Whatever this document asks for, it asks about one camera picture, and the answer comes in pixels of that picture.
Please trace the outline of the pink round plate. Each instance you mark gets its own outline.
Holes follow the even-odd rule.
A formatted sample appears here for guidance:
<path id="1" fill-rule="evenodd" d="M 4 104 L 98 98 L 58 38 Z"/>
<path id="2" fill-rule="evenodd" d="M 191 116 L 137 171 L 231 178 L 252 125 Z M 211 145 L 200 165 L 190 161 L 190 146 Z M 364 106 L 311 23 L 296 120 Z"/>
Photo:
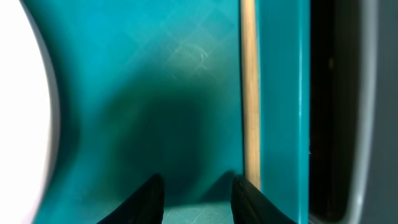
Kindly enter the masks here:
<path id="1" fill-rule="evenodd" d="M 60 138 L 57 82 L 23 1 L 1 1 L 1 223 L 32 223 Z"/>

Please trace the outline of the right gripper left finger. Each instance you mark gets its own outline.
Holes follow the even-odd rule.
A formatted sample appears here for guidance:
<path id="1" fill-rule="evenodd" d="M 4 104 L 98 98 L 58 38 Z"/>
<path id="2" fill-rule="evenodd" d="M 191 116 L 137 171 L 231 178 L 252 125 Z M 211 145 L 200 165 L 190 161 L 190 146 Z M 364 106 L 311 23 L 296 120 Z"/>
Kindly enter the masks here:
<path id="1" fill-rule="evenodd" d="M 98 224 L 161 224 L 164 200 L 164 178 L 154 174 Z"/>

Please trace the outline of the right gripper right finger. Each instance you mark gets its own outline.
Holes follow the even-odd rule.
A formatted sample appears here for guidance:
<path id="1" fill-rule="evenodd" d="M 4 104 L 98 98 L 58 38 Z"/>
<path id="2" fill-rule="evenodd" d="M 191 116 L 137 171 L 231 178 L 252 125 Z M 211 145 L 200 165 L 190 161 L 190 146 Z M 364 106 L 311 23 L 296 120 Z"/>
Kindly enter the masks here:
<path id="1" fill-rule="evenodd" d="M 241 175 L 233 180 L 231 210 L 234 224 L 295 224 Z"/>

